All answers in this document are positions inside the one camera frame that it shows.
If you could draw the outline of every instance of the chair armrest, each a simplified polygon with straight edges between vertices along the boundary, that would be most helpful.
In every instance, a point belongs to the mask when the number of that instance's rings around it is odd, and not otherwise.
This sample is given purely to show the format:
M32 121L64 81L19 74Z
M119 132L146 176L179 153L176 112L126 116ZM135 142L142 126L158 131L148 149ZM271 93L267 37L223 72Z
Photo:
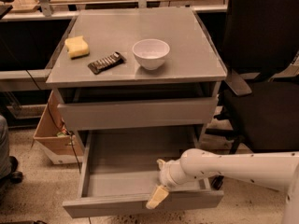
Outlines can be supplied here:
M243 96L252 93L250 86L246 81L233 69L228 69L227 77L224 82L236 96Z

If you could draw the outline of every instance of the person's leg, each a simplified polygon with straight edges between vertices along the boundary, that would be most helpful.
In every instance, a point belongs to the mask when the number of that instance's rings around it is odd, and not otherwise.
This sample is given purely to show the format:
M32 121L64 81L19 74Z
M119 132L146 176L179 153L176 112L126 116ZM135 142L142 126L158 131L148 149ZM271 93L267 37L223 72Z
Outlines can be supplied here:
M11 172L7 120L0 115L0 179Z

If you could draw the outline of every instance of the gray table top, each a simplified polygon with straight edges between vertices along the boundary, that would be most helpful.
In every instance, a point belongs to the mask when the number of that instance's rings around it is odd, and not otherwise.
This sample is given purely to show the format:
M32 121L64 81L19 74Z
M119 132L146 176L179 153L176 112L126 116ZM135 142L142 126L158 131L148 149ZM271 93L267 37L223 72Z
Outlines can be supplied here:
M64 46L47 80L51 88L220 81L226 77L189 7L82 10L69 37L83 35L90 55L68 58ZM135 60L132 47L142 39L170 46L166 62L148 71ZM120 52L126 63L94 75L88 63Z

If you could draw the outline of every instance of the cardboard box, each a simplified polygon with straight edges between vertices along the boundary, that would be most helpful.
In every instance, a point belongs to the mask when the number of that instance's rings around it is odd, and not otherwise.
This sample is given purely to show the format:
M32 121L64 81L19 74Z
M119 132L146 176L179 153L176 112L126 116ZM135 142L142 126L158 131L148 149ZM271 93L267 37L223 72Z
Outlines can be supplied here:
M64 127L57 109L58 101L52 92L43 115L37 125L34 140L38 141L54 164L82 161L83 151L75 135L57 136Z

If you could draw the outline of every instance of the chair seat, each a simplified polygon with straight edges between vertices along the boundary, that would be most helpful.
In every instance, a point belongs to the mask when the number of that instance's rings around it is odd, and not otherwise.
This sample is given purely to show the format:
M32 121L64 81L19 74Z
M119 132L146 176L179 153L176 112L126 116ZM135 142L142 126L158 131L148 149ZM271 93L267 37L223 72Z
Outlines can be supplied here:
M253 152L299 150L299 85L261 82L251 88L248 96L236 97L229 90L222 94L232 125L246 145Z

